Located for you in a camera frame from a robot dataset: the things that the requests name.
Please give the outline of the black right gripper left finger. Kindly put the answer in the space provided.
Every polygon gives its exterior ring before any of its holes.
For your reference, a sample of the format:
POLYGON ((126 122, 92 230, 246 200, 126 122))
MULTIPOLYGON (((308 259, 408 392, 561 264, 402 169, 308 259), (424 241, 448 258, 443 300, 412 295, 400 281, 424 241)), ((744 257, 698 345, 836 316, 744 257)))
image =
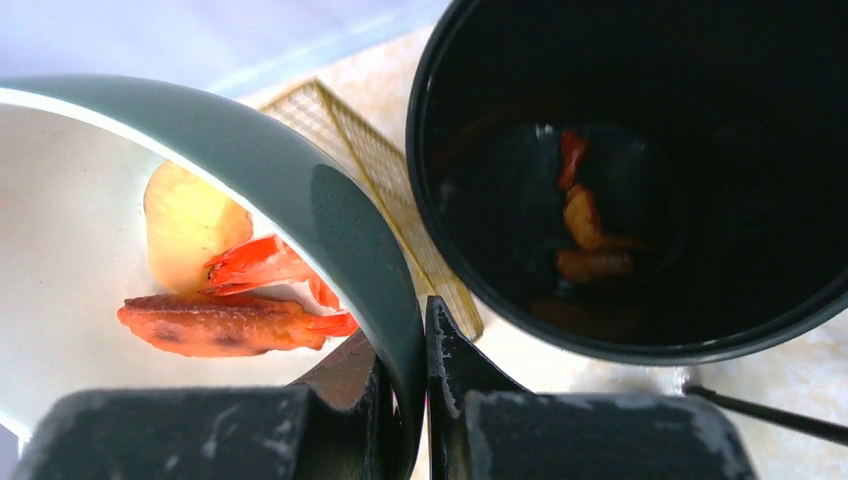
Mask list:
POLYGON ((40 422, 16 479, 389 479, 388 377, 356 333, 285 386, 89 390, 40 422))

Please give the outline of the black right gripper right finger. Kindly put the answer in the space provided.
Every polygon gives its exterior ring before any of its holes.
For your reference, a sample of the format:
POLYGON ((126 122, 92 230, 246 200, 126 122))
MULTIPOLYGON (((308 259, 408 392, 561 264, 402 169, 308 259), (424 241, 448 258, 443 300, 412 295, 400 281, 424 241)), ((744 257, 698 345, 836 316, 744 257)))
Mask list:
POLYGON ((536 394, 426 303, 434 479, 752 479, 735 427, 698 399, 536 394))

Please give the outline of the white bowl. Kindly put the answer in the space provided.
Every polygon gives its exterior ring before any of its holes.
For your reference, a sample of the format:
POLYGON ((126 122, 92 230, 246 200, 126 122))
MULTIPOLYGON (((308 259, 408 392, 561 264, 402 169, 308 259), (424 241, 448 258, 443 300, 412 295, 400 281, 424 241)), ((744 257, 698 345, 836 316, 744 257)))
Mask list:
POLYGON ((408 479, 411 274, 281 121, 109 75, 1 83, 1 423, 17 479, 408 479))

